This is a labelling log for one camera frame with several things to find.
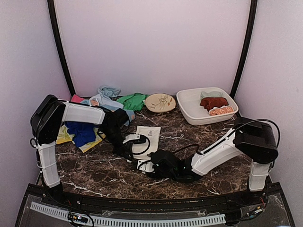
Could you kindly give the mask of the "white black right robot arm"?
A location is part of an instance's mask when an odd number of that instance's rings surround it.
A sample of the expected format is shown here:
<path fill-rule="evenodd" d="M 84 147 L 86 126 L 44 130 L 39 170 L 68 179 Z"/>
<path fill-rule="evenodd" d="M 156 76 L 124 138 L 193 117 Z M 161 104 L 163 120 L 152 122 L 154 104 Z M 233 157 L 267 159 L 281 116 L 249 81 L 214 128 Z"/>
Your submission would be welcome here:
<path fill-rule="evenodd" d="M 186 159 L 177 158 L 173 152 L 157 150 L 149 154 L 149 160 L 138 162 L 137 168 L 149 177 L 192 183 L 228 160 L 246 155 L 251 159 L 251 165 L 248 190 L 241 200 L 252 205 L 265 188 L 266 178 L 278 157 L 280 138 L 275 138 L 272 129 L 277 126 L 269 119 L 240 117 L 218 141 L 202 151 L 196 150 Z"/>

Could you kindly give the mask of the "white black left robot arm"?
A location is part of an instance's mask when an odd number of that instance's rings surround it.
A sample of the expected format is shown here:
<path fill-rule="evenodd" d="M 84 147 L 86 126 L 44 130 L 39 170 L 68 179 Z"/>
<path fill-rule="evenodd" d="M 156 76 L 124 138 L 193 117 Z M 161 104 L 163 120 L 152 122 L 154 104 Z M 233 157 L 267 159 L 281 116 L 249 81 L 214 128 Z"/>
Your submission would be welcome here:
<path fill-rule="evenodd" d="M 133 144 L 150 145 L 150 140 L 141 134 L 122 134 L 122 126 L 131 120 L 131 115 L 121 108 L 110 110 L 47 95 L 30 119 L 34 136 L 30 143 L 37 149 L 38 167 L 45 185 L 54 188 L 61 183 L 56 164 L 57 144 L 71 141 L 85 152 L 107 139 L 114 147 L 113 153 L 132 161 L 136 155 Z"/>

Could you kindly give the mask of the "orange bunny pattern towel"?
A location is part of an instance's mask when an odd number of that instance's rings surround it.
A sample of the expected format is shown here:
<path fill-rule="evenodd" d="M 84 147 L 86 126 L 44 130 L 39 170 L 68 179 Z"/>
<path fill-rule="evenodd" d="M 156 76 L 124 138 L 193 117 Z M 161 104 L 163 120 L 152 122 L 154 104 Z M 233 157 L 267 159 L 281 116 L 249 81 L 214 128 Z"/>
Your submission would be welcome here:
<path fill-rule="evenodd" d="M 216 115 L 223 115 L 223 114 L 230 114 L 233 113 L 234 109 L 232 106 L 222 106 L 222 107 L 214 107 L 213 109 L 209 110 L 209 114 L 211 116 L 216 116 Z"/>

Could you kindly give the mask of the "cream white embroidered towel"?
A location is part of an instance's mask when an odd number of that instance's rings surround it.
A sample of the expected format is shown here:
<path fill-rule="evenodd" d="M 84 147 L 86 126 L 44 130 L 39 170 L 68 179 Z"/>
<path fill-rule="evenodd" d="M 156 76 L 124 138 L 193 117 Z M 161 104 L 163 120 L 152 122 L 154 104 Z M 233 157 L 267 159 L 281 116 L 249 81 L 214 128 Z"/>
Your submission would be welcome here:
<path fill-rule="evenodd" d="M 161 127 L 137 126 L 135 134 L 147 136 L 147 141 L 144 144 L 134 144 L 133 152 L 138 153 L 147 149 L 142 155 L 134 155 L 134 159 L 149 160 L 148 154 L 158 150 Z"/>

